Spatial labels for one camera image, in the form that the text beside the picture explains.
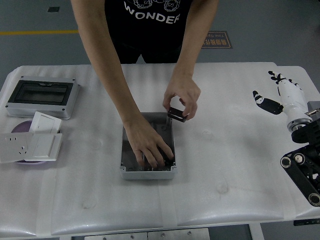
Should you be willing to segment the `person's left hand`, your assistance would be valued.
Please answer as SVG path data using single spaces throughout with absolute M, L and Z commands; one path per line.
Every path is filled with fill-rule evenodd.
M 193 80 L 193 73 L 175 69 L 164 93 L 162 105 L 168 111 L 172 98 L 178 96 L 184 106 L 182 115 L 190 120 L 197 112 L 200 94 L 201 90 Z

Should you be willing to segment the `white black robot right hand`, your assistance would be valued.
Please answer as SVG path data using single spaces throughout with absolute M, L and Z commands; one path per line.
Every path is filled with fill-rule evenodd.
M 271 70 L 268 73 L 271 75 L 270 79 L 275 81 L 281 102 L 263 97 L 254 90 L 252 94 L 256 105 L 274 115 L 285 113 L 288 125 L 292 122 L 304 124 L 312 122 L 312 118 L 306 114 L 308 112 L 307 101 L 299 84 L 284 77 L 281 73 Z

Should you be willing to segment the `person's right hand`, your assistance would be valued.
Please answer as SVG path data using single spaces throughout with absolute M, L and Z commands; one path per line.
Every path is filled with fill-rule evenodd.
M 144 166 L 144 158 L 146 158 L 151 167 L 163 167 L 165 161 L 160 150 L 162 150 L 170 160 L 174 158 L 171 148 L 142 116 L 139 116 L 137 120 L 124 122 L 123 126 L 139 165 Z

